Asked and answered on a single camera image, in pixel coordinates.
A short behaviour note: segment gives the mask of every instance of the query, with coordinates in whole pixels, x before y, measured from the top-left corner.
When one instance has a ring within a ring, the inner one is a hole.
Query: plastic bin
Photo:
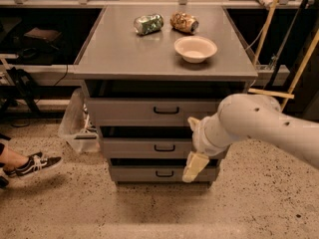
[[[99,136],[90,125],[89,115],[85,112],[84,94],[81,89],[76,89],[72,93],[59,126],[58,136],[66,140],[77,153],[100,151]]]

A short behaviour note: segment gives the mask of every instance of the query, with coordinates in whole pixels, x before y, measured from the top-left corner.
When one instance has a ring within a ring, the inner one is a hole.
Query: white bowl
[[[200,36],[179,38],[174,43],[175,50],[190,63],[201,63],[217,52],[217,46]]]

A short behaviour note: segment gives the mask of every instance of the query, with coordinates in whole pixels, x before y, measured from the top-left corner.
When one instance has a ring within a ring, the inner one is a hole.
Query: sneaker
[[[28,157],[31,157],[31,156],[39,156],[40,158],[42,157],[42,152],[37,152],[37,153],[34,153],[34,154],[31,154],[31,155],[28,155]],[[13,178],[15,177],[17,174],[16,174],[16,170],[13,169],[13,170],[6,170],[6,169],[3,169],[3,172],[9,177],[9,178]]]
[[[16,173],[19,177],[29,177],[35,172],[42,171],[43,169],[51,169],[62,163],[62,157],[42,157],[31,156],[29,161],[20,168],[16,169]]]

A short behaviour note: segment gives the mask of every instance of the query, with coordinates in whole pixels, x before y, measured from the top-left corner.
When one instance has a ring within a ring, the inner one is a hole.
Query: concrete floor
[[[210,188],[116,186],[100,153],[75,153],[58,138],[58,121],[0,128],[25,155],[64,158],[0,189],[1,238],[319,238],[319,171],[268,143],[234,144]]]

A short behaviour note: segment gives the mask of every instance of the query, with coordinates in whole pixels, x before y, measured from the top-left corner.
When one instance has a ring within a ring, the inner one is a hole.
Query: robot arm
[[[272,143],[319,169],[319,123],[281,113],[279,102],[271,97],[231,95],[212,117],[188,122],[195,152],[188,156],[184,182],[193,181],[211,156],[247,138]]]

